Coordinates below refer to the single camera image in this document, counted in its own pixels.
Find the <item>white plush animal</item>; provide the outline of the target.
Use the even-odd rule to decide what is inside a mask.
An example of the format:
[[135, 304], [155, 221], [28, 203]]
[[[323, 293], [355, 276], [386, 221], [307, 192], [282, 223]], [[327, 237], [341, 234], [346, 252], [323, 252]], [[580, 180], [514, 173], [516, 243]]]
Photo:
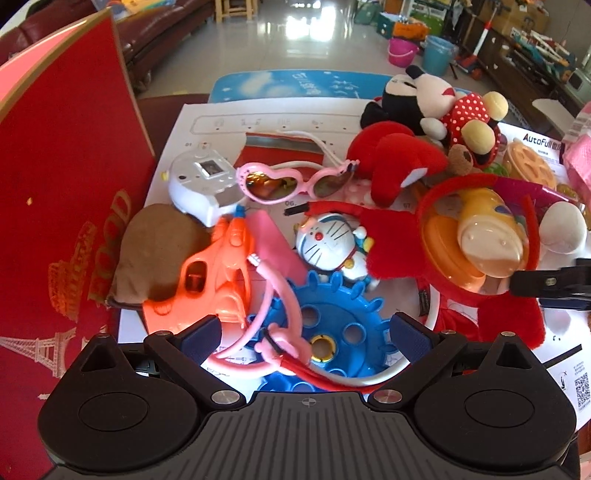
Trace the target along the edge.
[[541, 244], [556, 254], [572, 254], [587, 238], [587, 225], [581, 211], [573, 204], [560, 201], [551, 205], [539, 227]]

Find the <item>Doraemon figure toy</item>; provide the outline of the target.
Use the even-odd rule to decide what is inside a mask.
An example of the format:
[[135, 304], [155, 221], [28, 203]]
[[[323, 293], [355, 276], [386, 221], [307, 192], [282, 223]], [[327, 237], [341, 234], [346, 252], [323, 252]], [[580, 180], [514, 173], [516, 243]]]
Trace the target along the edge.
[[353, 227], [338, 213], [308, 217], [297, 228], [294, 242], [295, 251], [311, 268], [325, 274], [341, 272], [349, 283], [363, 282], [369, 289], [380, 284], [367, 266], [373, 245], [363, 226]]

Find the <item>yellow toy kettle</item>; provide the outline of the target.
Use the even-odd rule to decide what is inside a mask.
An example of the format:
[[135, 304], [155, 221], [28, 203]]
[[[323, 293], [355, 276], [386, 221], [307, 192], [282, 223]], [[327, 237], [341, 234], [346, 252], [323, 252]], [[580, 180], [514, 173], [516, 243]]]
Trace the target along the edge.
[[465, 257], [489, 277], [504, 279], [527, 263], [529, 243], [503, 199], [492, 189], [460, 192], [457, 240]]

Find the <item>blue toy gear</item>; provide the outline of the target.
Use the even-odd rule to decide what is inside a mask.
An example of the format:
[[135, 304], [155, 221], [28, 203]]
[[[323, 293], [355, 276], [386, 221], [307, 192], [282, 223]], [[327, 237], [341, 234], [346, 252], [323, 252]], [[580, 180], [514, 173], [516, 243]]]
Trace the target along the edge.
[[363, 281], [345, 284], [342, 273], [308, 272], [293, 285], [303, 315], [301, 336], [311, 344], [311, 367], [351, 388], [378, 385], [408, 366], [391, 340], [385, 300], [369, 298]]

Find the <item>brown round plush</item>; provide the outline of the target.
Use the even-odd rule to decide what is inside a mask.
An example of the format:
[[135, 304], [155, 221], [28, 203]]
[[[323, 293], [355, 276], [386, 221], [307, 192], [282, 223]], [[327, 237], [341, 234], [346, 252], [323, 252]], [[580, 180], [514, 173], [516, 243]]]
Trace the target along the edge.
[[211, 230], [169, 204], [141, 209], [123, 235], [107, 303], [138, 309], [174, 296], [183, 262], [211, 244]]

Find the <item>red booklet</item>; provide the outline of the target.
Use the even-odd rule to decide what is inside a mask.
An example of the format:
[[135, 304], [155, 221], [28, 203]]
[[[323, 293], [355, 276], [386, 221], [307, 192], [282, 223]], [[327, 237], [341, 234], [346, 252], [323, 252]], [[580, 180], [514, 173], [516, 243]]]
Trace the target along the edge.
[[246, 133], [245, 145], [236, 159], [235, 168], [246, 163], [279, 165], [285, 162], [307, 161], [322, 165], [325, 154], [314, 141], [301, 137]]

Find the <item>pink heart sunglasses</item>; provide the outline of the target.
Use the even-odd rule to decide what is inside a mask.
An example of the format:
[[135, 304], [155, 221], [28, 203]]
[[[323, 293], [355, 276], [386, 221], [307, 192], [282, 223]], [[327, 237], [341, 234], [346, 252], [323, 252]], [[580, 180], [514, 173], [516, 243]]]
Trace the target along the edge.
[[328, 198], [348, 183], [358, 161], [325, 167], [310, 161], [290, 161], [277, 165], [249, 162], [236, 170], [240, 190], [257, 203], [278, 204], [305, 194], [311, 199]]

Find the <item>red plush toy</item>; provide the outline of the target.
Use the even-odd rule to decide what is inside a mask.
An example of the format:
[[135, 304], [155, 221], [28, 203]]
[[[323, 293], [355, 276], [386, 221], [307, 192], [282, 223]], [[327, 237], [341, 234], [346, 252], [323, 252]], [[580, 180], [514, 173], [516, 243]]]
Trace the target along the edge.
[[449, 164], [440, 148], [392, 121], [363, 128], [346, 159], [359, 162], [356, 178], [370, 181], [370, 197], [380, 208], [389, 208], [404, 188], [444, 172]]

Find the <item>orange toy water gun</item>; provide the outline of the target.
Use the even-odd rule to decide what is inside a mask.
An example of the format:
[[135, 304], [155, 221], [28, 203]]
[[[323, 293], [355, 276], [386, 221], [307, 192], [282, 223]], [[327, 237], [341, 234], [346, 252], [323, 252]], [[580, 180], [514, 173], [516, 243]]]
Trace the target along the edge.
[[176, 334], [215, 315], [221, 321], [224, 343], [242, 336], [252, 299], [249, 255], [253, 253], [254, 238], [246, 224], [245, 208], [238, 206], [231, 219], [218, 220], [211, 245], [183, 262], [175, 294], [163, 301], [143, 302], [147, 332]]

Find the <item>pink bucket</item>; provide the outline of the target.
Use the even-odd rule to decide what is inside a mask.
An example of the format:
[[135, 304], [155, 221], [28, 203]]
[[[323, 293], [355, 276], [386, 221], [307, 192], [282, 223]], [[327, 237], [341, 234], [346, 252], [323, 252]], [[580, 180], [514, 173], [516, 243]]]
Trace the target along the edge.
[[391, 38], [388, 47], [389, 62], [399, 68], [406, 69], [413, 63], [419, 45], [403, 38]]

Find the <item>small brown bear plush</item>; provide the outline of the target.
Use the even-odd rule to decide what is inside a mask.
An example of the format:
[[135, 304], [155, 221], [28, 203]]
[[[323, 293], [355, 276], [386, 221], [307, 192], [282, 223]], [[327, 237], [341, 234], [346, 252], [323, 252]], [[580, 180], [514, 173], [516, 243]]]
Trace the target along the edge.
[[474, 170], [474, 158], [465, 145], [453, 145], [448, 152], [447, 172], [453, 176], [466, 176]]

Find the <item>dark red leather sofa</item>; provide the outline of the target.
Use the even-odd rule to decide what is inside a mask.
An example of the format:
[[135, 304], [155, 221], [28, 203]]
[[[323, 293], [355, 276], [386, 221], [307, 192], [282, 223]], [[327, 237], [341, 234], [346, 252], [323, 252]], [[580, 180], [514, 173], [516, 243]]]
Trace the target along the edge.
[[[96, 12], [90, 1], [40, 1], [26, 19], [1, 36], [1, 62], [49, 34]], [[214, 13], [214, 2], [176, 1], [133, 14], [116, 23], [120, 47], [133, 89], [145, 91], [151, 71]]]

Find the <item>blue mat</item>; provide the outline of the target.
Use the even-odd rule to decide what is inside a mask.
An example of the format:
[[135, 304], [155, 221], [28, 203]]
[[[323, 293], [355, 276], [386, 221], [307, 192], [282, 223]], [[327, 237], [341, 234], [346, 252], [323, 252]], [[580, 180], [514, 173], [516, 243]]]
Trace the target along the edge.
[[209, 102], [332, 97], [374, 99], [382, 95], [391, 75], [335, 70], [260, 70], [231, 73], [214, 83]]

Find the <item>Minnie Mouse plush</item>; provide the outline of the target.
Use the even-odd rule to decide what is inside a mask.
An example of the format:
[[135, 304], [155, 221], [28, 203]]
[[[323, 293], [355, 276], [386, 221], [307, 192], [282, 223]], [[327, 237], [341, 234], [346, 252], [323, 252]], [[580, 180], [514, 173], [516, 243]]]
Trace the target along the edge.
[[496, 158], [498, 124], [508, 111], [507, 99], [497, 91], [464, 94], [443, 78], [411, 65], [392, 77], [383, 94], [366, 105], [361, 127], [384, 121], [399, 123], [417, 136], [441, 143], [448, 151], [466, 148], [474, 167], [483, 170]]

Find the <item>white toy game device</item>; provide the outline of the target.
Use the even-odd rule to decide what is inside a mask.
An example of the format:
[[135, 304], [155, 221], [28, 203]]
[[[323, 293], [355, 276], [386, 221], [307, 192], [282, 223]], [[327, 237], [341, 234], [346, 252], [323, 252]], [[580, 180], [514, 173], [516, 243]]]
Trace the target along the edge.
[[213, 227], [246, 201], [236, 171], [217, 151], [195, 149], [178, 155], [168, 169], [168, 195], [182, 213]]

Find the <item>pink patterned bag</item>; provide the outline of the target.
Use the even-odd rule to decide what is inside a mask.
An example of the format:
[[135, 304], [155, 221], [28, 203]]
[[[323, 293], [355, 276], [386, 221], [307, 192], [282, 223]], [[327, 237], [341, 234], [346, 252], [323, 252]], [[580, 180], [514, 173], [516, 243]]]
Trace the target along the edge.
[[563, 164], [573, 187], [586, 200], [590, 200], [591, 138], [590, 138], [591, 103], [588, 102], [575, 117], [569, 130], [563, 137]]

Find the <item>blue bucket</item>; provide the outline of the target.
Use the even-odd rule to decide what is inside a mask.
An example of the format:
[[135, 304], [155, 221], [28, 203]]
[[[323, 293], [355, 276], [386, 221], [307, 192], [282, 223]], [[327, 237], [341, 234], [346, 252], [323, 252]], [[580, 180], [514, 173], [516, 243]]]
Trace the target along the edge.
[[457, 53], [458, 46], [454, 43], [428, 35], [424, 41], [423, 70], [428, 74], [443, 77]]

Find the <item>orange toy wheel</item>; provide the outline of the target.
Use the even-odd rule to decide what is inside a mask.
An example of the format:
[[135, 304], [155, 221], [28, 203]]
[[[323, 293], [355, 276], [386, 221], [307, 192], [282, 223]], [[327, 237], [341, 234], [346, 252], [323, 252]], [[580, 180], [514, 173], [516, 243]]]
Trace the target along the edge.
[[503, 166], [510, 177], [536, 183], [552, 190], [557, 180], [547, 162], [532, 148], [514, 140], [507, 145]]

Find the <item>red cardboard gift box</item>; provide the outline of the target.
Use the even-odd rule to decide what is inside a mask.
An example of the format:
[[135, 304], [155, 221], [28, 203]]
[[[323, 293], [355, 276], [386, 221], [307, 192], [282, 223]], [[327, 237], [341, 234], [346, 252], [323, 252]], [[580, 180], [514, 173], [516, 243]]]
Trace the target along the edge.
[[122, 235], [156, 159], [112, 16], [95, 13], [1, 68], [1, 475], [50, 468], [37, 431], [84, 343], [111, 331]]

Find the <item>pink flat toy piece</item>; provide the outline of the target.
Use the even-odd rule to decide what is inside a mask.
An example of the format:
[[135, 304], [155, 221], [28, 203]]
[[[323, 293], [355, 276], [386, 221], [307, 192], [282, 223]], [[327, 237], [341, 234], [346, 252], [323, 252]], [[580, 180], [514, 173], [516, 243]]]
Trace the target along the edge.
[[284, 278], [295, 285], [303, 285], [308, 269], [270, 215], [265, 210], [252, 210], [246, 213], [245, 220], [256, 243], [256, 255], [269, 262]]

